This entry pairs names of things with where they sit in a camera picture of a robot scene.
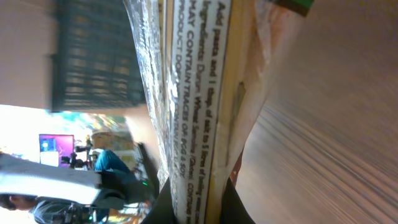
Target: person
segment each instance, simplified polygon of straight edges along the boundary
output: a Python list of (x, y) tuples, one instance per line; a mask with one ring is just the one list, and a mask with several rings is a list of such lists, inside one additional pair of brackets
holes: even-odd
[[(117, 174), (130, 173), (129, 168), (114, 152), (103, 150), (95, 163), (95, 171), (110, 171)], [(0, 206), (8, 210), (29, 211), (37, 223), (52, 223), (53, 216), (68, 210), (70, 203), (56, 200), (43, 200), (38, 202), (36, 196), (27, 195), (0, 195)], [(97, 211), (97, 220), (101, 220), (109, 213), (108, 209)]]

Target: package label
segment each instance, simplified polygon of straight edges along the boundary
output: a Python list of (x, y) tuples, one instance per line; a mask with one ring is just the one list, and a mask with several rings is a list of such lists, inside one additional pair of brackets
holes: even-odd
[(174, 0), (168, 77), (178, 223), (204, 223), (231, 0)]

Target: black basket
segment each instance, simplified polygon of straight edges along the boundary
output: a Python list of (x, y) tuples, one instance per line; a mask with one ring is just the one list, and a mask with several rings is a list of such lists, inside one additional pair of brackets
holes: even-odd
[(52, 111), (146, 103), (122, 0), (58, 0)]

